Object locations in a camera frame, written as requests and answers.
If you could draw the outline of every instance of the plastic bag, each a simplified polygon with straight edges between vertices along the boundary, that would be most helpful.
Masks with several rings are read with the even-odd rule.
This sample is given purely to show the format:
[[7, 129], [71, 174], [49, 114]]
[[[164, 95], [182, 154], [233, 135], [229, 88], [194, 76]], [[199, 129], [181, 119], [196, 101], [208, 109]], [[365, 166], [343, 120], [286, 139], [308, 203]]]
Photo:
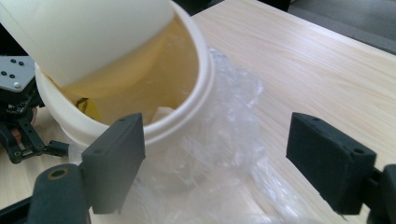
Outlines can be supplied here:
[[200, 122], [149, 155], [119, 214], [102, 223], [317, 223], [267, 162], [254, 115], [259, 77], [215, 49], [215, 98]]

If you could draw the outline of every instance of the screw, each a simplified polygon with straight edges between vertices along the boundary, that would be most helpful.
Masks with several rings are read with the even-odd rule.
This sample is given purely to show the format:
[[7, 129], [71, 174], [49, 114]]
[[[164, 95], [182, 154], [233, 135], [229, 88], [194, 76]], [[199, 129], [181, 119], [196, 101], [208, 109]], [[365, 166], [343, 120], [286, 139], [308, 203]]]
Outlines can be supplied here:
[[14, 88], [15, 89], [20, 89], [22, 88], [21, 84], [19, 82], [14, 82]]

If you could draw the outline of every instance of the wood grain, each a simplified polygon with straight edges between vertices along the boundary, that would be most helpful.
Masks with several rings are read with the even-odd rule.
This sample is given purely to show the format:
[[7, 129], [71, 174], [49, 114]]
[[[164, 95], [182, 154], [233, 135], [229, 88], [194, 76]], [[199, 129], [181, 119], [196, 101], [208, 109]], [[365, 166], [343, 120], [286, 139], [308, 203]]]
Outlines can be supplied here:
[[365, 223], [336, 215], [286, 158], [292, 112], [317, 116], [396, 159], [396, 57], [253, 0], [226, 0], [193, 17], [209, 46], [262, 77], [257, 115], [273, 168], [323, 223]]

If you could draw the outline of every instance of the white plastic bucket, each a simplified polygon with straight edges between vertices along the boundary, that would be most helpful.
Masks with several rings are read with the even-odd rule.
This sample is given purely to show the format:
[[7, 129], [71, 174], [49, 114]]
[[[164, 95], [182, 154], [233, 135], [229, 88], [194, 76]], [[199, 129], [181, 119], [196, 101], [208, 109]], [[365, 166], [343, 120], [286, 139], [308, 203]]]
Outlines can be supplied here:
[[[163, 144], [172, 141], [185, 128], [193, 125], [194, 118], [199, 117], [210, 100], [214, 86], [213, 64], [199, 29], [181, 7], [173, 4], [173, 8], [191, 36], [197, 54], [198, 74], [191, 94], [174, 112], [144, 127], [147, 155], [161, 149]], [[38, 90], [49, 112], [78, 145], [87, 147], [108, 128], [108, 125], [95, 121], [79, 111], [42, 73], [39, 65], [36, 65], [35, 77]]]
[[[86, 98], [143, 77], [161, 45], [152, 37], [173, 18], [168, 0], [0, 1], [0, 22], [42, 71]], [[119, 60], [128, 53], [133, 60]]]

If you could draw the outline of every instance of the light wood tabletop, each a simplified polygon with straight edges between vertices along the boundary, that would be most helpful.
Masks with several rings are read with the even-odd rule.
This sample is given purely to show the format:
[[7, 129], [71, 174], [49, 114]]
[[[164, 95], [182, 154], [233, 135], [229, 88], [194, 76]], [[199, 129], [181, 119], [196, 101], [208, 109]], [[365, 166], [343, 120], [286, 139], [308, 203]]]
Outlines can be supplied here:
[[[257, 116], [269, 162], [322, 223], [365, 223], [336, 215], [286, 159], [292, 112], [319, 117], [377, 153], [376, 167], [396, 160], [396, 57], [255, 0], [225, 0], [193, 19], [208, 46], [262, 78]], [[46, 109], [37, 130], [64, 138]], [[0, 150], [0, 209], [32, 194], [35, 178], [67, 162], [50, 156], [14, 165]]]

